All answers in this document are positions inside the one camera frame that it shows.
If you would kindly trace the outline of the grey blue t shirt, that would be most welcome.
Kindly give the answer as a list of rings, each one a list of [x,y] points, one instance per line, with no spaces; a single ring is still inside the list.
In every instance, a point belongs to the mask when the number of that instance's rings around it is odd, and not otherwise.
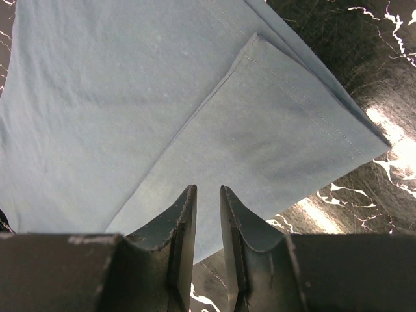
[[[264,1],[18,1],[1,95],[15,231],[128,234],[198,188],[195,261],[222,247],[220,187],[267,219],[389,141]]]

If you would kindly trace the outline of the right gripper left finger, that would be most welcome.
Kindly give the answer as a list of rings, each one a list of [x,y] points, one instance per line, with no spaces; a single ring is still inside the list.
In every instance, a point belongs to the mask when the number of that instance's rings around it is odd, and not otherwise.
[[[138,255],[133,281],[143,311],[188,311],[196,237],[197,186],[126,236]]]

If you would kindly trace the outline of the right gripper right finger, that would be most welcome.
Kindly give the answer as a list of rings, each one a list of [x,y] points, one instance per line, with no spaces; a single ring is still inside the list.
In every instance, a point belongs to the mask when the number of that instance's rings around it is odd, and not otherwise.
[[[293,268],[285,235],[220,189],[230,311],[292,311]]]

